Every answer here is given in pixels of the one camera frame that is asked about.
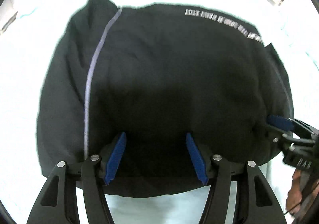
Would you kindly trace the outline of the person's right hand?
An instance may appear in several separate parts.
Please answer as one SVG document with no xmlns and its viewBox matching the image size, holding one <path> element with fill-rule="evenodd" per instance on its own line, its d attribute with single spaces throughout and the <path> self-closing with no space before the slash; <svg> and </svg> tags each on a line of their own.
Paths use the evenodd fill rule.
<svg viewBox="0 0 319 224">
<path fill-rule="evenodd" d="M 313 195 L 309 195 L 309 197 L 307 197 L 307 204 L 304 206 L 299 204 L 302 200 L 302 192 L 300 188 L 301 177 L 301 171 L 295 169 L 294 174 L 292 175 L 291 188 L 290 191 L 288 191 L 288 197 L 286 199 L 286 210 L 295 218 L 304 217 L 314 201 Z"/>
</svg>

